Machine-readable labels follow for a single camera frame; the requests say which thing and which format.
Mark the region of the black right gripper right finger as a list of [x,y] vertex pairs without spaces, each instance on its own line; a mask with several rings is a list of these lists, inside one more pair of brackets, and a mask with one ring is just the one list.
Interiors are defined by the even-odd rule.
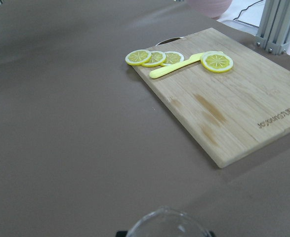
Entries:
[[209,231],[208,233],[209,233],[209,236],[210,236],[210,237],[214,237],[214,232]]

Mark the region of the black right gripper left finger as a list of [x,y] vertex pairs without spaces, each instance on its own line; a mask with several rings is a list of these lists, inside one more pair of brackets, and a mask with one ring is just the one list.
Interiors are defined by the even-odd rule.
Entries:
[[126,237],[127,231],[117,231],[116,237]]

